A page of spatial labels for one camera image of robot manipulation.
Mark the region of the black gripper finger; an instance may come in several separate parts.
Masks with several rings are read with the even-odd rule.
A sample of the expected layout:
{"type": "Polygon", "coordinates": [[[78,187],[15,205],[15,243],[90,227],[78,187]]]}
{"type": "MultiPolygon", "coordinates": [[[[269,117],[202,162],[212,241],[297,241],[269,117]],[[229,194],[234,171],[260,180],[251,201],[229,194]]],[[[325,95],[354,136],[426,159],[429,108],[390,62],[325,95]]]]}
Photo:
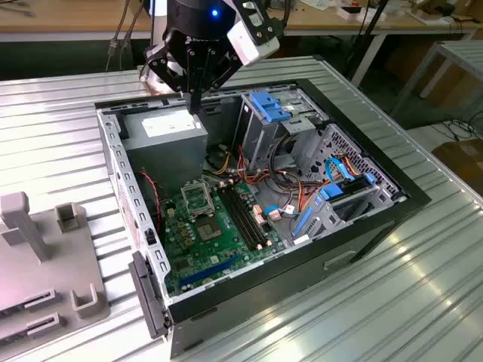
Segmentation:
{"type": "Polygon", "coordinates": [[[146,52],[149,69],[173,91],[183,94],[189,113],[195,112],[194,57],[191,39],[168,39],[146,52]]]}
{"type": "Polygon", "coordinates": [[[201,109],[202,95],[212,88],[220,88],[241,66],[242,62],[233,48],[224,51],[209,49],[194,92],[194,113],[199,113],[201,109]]]}

